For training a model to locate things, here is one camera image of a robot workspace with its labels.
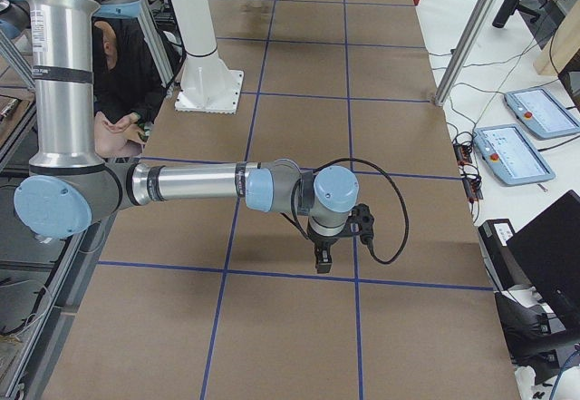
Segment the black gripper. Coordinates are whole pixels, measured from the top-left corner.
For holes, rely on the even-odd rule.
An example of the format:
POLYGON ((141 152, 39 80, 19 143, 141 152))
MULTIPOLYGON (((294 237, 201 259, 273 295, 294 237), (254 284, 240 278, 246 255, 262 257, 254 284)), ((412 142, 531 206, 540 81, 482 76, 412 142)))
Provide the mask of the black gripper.
POLYGON ((307 236, 314 243, 315 269, 317 274, 328 274, 333 265, 330 253, 331 246, 339 239, 350 238, 352 232, 343 228, 343 230, 334 236, 325 236, 318 233, 311 226, 307 227, 307 236))

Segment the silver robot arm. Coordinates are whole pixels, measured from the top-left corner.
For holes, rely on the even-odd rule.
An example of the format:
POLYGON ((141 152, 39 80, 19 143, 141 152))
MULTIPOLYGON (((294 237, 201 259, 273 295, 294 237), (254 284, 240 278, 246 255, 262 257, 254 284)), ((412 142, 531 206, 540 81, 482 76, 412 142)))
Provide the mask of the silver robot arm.
POLYGON ((301 171, 291 160, 183 167, 108 163, 93 135, 92 18, 140 14, 140 0, 26 0, 30 8, 38 151, 14 193, 19 219, 33 232, 64 239, 118 210, 153 201, 237 197, 252 210, 304 215, 316 269, 330 248, 361 236, 359 184, 342 166, 301 171))

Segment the person's bare hand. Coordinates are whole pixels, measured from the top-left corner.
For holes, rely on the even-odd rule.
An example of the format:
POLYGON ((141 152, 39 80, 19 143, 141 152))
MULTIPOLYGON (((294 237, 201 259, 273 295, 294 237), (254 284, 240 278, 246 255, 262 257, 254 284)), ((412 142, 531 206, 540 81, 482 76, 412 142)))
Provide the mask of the person's bare hand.
POLYGON ((140 116, 136 113, 130 113, 121 117, 116 123, 110 122, 107 118, 103 120, 105 128, 112 133, 121 133, 129 129, 132 124, 139 121, 140 116))

